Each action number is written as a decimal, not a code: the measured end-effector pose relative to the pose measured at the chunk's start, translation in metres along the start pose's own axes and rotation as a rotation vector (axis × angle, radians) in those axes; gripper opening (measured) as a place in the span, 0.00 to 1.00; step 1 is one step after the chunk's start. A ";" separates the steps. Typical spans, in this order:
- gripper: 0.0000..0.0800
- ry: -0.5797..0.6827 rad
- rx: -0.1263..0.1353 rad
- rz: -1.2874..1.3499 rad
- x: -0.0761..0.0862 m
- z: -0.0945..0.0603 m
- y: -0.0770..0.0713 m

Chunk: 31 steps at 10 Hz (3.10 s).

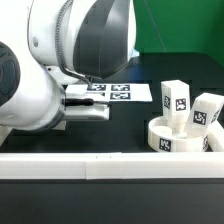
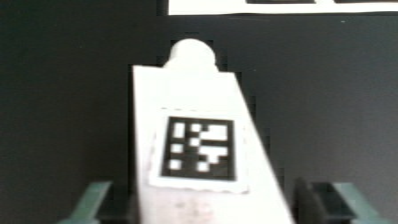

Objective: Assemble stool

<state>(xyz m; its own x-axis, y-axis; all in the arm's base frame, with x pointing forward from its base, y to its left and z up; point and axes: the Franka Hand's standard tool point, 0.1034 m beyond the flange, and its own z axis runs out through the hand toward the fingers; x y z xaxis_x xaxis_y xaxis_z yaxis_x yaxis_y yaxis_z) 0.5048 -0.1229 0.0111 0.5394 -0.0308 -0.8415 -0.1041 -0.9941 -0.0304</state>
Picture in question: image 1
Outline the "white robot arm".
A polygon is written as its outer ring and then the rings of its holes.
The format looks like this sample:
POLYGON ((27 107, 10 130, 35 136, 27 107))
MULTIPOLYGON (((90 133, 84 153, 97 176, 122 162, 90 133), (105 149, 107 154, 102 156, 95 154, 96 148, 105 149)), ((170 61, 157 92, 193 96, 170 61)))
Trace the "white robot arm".
POLYGON ((122 70, 135 40, 133 0, 0 0, 0 125, 100 119, 108 100, 67 96, 48 68, 89 84, 122 70))

